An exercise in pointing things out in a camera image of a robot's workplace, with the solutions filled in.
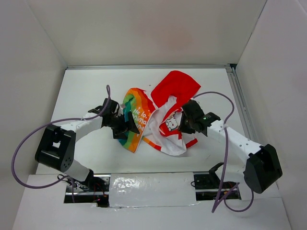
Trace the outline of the rainbow red white jacket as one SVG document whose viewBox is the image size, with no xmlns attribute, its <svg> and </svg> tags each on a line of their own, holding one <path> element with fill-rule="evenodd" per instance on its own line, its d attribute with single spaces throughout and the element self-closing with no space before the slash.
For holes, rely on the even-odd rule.
<svg viewBox="0 0 307 230">
<path fill-rule="evenodd" d="M 132 113 L 139 134 L 125 132 L 119 140 L 123 148 L 135 153 L 144 141 L 154 149 L 170 156 L 179 156 L 195 145 L 194 135 L 179 131 L 182 106 L 201 86 L 188 74 L 173 70 L 152 91 L 130 88 L 123 99 L 123 113 Z"/>
</svg>

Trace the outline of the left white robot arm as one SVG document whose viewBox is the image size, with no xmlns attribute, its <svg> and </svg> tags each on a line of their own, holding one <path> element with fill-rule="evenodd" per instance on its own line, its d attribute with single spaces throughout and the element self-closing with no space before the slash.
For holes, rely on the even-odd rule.
<svg viewBox="0 0 307 230">
<path fill-rule="evenodd" d="M 76 142 L 103 127 L 112 130 L 113 138 L 127 140 L 128 132 L 139 134 L 132 112 L 124 113 L 119 103 L 106 98 L 104 103 L 89 110 L 76 121 L 56 126 L 47 125 L 35 153 L 35 160 L 58 170 L 77 181 L 84 191 L 90 191 L 98 179 L 94 172 L 74 159 Z"/>
</svg>

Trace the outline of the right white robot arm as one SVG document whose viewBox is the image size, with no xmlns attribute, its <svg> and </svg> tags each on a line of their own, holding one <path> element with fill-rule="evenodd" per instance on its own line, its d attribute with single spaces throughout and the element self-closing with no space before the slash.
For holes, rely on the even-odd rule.
<svg viewBox="0 0 307 230">
<path fill-rule="evenodd" d="M 228 143 L 228 148 L 245 164 L 244 180 L 253 192 L 263 193 L 283 175 L 274 146 L 263 146 L 227 127 L 216 114 L 205 114 L 195 100 L 189 100 L 182 110 L 179 131 L 198 132 L 220 143 Z"/>
</svg>

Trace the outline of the white taped cover board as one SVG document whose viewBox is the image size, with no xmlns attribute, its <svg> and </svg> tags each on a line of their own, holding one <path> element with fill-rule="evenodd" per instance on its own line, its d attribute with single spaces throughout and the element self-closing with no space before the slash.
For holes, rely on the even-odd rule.
<svg viewBox="0 0 307 230">
<path fill-rule="evenodd" d="M 187 207 L 196 205 L 191 172 L 112 174 L 110 207 Z"/>
</svg>

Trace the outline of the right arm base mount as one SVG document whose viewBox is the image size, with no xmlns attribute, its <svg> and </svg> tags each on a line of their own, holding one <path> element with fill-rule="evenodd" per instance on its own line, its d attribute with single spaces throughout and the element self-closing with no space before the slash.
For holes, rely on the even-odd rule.
<svg viewBox="0 0 307 230">
<path fill-rule="evenodd" d="M 220 180 L 217 175 L 210 175 L 207 172 L 194 174 L 194 181 L 192 181 L 190 185 L 195 188 L 197 201 L 210 201 L 215 200 L 218 193 L 219 183 Z M 224 182 L 220 198 L 234 187 L 235 184 L 235 182 Z M 234 189 L 226 199 L 241 199 L 239 190 Z"/>
</svg>

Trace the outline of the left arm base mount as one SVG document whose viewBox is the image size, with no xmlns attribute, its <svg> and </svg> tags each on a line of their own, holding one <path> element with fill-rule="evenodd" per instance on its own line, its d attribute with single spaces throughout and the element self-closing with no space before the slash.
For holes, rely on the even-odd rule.
<svg viewBox="0 0 307 230">
<path fill-rule="evenodd" d="M 78 181 L 72 183 L 71 179 L 64 179 L 66 183 L 64 204 L 92 203 L 97 207 L 109 207 L 110 174 L 96 174 L 100 183 L 88 188 Z"/>
</svg>

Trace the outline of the aluminium frame rail right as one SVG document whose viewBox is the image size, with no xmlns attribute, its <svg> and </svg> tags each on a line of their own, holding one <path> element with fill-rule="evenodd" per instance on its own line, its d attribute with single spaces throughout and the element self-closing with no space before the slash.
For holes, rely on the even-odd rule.
<svg viewBox="0 0 307 230">
<path fill-rule="evenodd" d="M 238 113 L 243 124 L 243 129 L 245 135 L 252 139 L 253 141 L 258 142 L 258 138 L 254 129 L 254 126 L 251 121 L 251 116 L 248 110 L 248 106 L 236 73 L 237 64 L 227 64 L 225 66 L 232 92 L 237 104 Z"/>
</svg>

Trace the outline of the aluminium frame rail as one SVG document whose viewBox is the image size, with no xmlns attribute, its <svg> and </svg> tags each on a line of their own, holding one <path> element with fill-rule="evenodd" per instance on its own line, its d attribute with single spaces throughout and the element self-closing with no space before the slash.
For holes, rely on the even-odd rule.
<svg viewBox="0 0 307 230">
<path fill-rule="evenodd" d="M 238 113 L 243 124 L 243 129 L 245 135 L 252 139 L 253 141 L 258 142 L 258 138 L 254 129 L 254 126 L 251 121 L 251 116 L 248 110 L 248 106 L 236 73 L 237 64 L 227 64 L 225 66 L 232 92 L 237 104 Z"/>
<path fill-rule="evenodd" d="M 226 69 L 232 71 L 229 64 L 169 64 L 169 65 L 94 65 L 68 66 L 68 70 L 83 69 Z"/>
</svg>

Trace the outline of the aluminium frame rail back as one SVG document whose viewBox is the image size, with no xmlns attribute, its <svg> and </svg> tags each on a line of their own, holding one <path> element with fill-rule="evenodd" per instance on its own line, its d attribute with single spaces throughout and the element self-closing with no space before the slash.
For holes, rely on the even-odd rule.
<svg viewBox="0 0 307 230">
<path fill-rule="evenodd" d="M 68 66 L 68 70 L 83 69 L 226 69 L 232 71 L 229 64 L 169 64 L 169 65 L 94 65 Z"/>
</svg>

